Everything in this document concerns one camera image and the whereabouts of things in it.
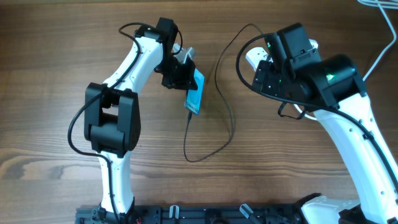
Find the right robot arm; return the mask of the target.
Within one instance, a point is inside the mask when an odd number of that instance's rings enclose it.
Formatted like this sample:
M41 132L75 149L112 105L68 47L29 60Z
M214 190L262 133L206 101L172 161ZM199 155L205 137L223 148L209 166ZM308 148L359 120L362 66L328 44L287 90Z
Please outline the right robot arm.
M246 54L252 87L263 95L302 105L337 147L357 200L311 194L298 201L305 223L396 223L397 164L377 126L366 85L351 59L321 59L318 44L296 23L265 38L266 48Z

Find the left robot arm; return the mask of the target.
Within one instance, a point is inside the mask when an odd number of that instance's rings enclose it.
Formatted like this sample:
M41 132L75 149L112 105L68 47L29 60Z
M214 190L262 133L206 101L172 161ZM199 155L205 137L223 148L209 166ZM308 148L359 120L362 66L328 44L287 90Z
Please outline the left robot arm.
M168 89L190 93L203 86L190 51L173 48L180 34L174 21L164 17L155 27L140 23L120 67L102 84L86 88L84 136L100 162L103 180L100 223L135 222L129 160L141 133L139 94L151 73L161 74Z

